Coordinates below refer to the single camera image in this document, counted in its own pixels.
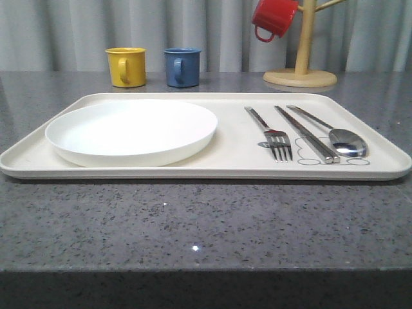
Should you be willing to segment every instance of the wooden base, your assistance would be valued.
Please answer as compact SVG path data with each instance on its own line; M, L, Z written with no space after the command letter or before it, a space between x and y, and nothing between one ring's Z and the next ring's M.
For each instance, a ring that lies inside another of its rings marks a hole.
M308 74L295 74L295 69L280 69L267 71L263 79L272 84L291 87L326 87L336 84L337 78L333 73L319 70L309 70Z

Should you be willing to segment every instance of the mug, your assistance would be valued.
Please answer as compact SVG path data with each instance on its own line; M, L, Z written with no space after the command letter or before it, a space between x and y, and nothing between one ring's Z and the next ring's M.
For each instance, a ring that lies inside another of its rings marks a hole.
M260 0L252 18L256 37L262 42L270 42L275 35L282 37L292 23L298 4L294 0ZM259 27L272 35L268 39L262 38L258 34Z
M166 58L167 84L172 87L193 87L199 84L200 52L197 48L168 48Z
M111 83L116 87L138 87L146 83L144 48L108 48Z

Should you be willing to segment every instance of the plate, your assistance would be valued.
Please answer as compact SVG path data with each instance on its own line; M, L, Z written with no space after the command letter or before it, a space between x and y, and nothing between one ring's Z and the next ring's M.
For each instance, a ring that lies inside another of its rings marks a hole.
M162 166L201 151L217 125L214 113L184 101L112 100L56 118L45 136L80 166Z

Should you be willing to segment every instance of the red mug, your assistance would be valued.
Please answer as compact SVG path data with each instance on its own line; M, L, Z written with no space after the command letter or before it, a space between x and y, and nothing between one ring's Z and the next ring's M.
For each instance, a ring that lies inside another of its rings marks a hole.
M256 37L263 42L270 42L275 35L282 37L292 23L298 4L294 0L260 0L252 18ZM272 35L268 39L262 38L258 34L259 27Z

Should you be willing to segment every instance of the fork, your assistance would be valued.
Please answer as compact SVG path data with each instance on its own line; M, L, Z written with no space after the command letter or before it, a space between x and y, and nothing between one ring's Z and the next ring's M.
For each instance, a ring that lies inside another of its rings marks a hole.
M260 115L250 106L245 106L245 109L257 119L260 125L265 129L266 140L270 150L273 153L276 162L293 161L292 148L290 147L290 141L288 135L283 131L273 130L268 124L260 117Z

